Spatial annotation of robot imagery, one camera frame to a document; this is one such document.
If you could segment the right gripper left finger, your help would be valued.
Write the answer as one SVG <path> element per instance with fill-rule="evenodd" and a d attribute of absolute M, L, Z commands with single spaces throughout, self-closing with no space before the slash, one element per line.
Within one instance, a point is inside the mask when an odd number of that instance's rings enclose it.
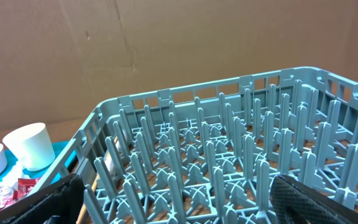
<path fill-rule="evenodd" d="M 76 223 L 84 202 L 85 185 L 70 174 L 0 211 L 0 224 Z"/>

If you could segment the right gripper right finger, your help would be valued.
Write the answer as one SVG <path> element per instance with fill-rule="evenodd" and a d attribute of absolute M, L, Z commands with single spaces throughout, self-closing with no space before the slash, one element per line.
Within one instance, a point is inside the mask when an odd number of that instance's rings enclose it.
<path fill-rule="evenodd" d="M 358 223 L 358 213 L 288 175 L 273 178 L 270 201 L 279 223 Z"/>

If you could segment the grey dishwasher rack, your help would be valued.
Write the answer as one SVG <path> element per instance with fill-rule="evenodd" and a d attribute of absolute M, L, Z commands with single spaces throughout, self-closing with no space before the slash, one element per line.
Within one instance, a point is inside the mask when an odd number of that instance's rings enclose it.
<path fill-rule="evenodd" d="M 358 83 L 296 67 L 101 102 L 35 185 L 76 174 L 116 142 L 125 174 L 109 223 L 274 223 L 273 178 L 286 174 L 358 211 Z"/>

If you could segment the wooden chopstick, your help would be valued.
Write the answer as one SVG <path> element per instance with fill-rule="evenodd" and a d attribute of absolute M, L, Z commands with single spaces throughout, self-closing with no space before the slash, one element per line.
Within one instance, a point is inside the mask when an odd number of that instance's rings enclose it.
<path fill-rule="evenodd" d="M 93 223 L 109 223 L 111 217 L 108 217 L 104 213 L 103 206 L 105 203 L 113 204 L 118 196 L 113 181 L 114 175 L 109 173 L 106 165 L 106 156 L 108 156 L 108 150 L 104 157 L 97 157 L 93 161 L 94 168 L 96 169 L 96 176 L 91 185 L 84 183 L 84 205 Z M 102 187 L 107 195 L 107 199 L 103 203 L 97 198 L 97 187 Z"/>

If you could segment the red snack wrapper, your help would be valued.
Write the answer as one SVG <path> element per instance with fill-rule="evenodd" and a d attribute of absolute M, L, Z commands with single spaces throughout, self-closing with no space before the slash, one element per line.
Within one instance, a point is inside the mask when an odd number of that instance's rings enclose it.
<path fill-rule="evenodd" d="M 37 179 L 25 179 L 25 178 L 19 179 L 19 182 L 18 182 L 19 185 L 18 185 L 17 192 L 14 193 L 12 198 L 4 200 L 0 204 L 0 211 L 13 205 L 14 203 L 21 200 L 22 198 L 26 197 L 28 195 L 28 193 L 35 187 L 36 183 L 39 180 L 40 180 L 39 178 L 37 178 Z"/>

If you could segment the teal serving tray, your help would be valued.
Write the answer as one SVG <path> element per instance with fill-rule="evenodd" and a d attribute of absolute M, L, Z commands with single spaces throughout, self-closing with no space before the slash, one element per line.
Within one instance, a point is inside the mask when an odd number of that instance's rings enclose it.
<path fill-rule="evenodd" d="M 68 141 L 53 143 L 52 146 L 53 146 L 55 155 L 59 156 L 67 144 L 68 144 Z M 4 152 L 5 152 L 5 156 L 7 159 L 7 166 L 0 173 L 0 182 L 2 182 L 3 178 L 8 174 L 8 172 L 15 166 L 15 164 L 17 162 L 17 158 L 14 156 L 14 154 L 10 150 L 6 149 Z M 69 172 L 71 172 L 74 170 L 77 162 L 78 162 L 78 159 L 76 157 L 76 152 L 73 151 L 69 155 L 68 159 L 65 161 L 65 167 L 68 169 Z M 38 170 L 38 171 L 29 171 L 27 169 L 24 169 L 23 173 L 25 175 L 28 175 L 31 179 L 37 179 L 37 178 L 41 178 L 41 176 L 43 176 L 45 174 L 47 169 L 48 169 L 48 167 L 46 167 L 42 170 Z"/>

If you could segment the white paper cup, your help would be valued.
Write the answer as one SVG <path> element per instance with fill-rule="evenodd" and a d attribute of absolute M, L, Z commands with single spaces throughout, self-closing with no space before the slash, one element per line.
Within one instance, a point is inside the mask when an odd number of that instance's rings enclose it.
<path fill-rule="evenodd" d="M 2 142 L 29 171 L 48 167 L 56 158 L 45 123 L 32 123 L 11 131 Z"/>

